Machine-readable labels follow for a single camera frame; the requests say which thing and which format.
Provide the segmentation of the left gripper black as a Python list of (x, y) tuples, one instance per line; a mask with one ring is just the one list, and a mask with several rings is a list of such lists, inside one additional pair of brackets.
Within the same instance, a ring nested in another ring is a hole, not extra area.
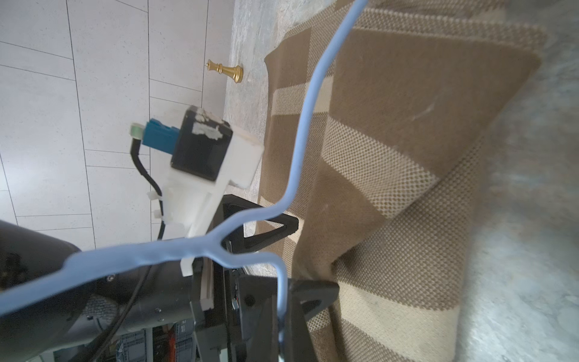
[[(223, 196), (219, 221), (262, 208), (236, 195)], [(281, 214), (256, 223), (255, 234), (244, 226), (231, 232), (222, 246), (230, 253), (253, 253), (289, 237), (299, 219)], [(192, 262), (191, 312), (197, 361), (317, 361), (307, 322), (331, 306), (339, 285), (331, 281), (293, 281), (287, 307), (287, 356), (277, 319), (277, 279), (227, 269), (207, 258)]]

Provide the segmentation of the brown striped scarf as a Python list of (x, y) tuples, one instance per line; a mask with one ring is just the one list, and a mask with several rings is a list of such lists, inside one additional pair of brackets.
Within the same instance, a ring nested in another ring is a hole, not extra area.
[(485, 134), (541, 64), (545, 32), (503, 1), (371, 1), (324, 76), (300, 227), (272, 245), (339, 297), (319, 361), (451, 361)]

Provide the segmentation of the light blue wire hanger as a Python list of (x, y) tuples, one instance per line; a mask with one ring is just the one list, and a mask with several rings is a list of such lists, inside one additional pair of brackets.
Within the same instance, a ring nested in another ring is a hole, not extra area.
[(60, 270), (2, 293), (1, 315), (10, 315), (111, 274), (128, 272), (142, 266), (205, 256), (226, 268), (241, 268), (256, 264), (274, 266), (277, 271), (277, 319), (280, 326), (280, 340), (283, 341), (288, 304), (288, 277), (283, 260), (269, 252), (231, 254), (223, 249), (221, 243), (226, 236), (245, 223), (272, 219), (283, 214), (293, 203), (302, 173), (309, 126), (324, 77), (365, 6), (366, 2), (363, 0), (353, 2), (315, 67), (299, 117), (288, 184), (283, 198), (278, 203), (268, 208), (254, 208), (236, 213), (206, 235), (194, 238), (122, 244), (77, 253), (68, 258)]

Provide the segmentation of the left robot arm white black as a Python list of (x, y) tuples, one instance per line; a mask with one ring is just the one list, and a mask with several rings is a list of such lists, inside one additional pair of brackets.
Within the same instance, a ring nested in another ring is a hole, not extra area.
[(217, 311), (203, 312), (198, 299), (191, 305), (202, 360), (216, 360), (226, 349), (231, 361), (314, 361), (307, 323), (337, 300), (339, 286), (291, 280), (283, 260), (265, 252), (297, 229), (297, 219), (286, 213), (288, 199), (264, 208), (226, 195), (223, 204), (223, 222), (206, 235), (68, 255), (54, 272), (2, 292), (2, 320), (18, 322), (49, 303), (63, 308), (65, 297), (109, 275), (185, 258), (198, 271), (209, 259), (215, 267)]

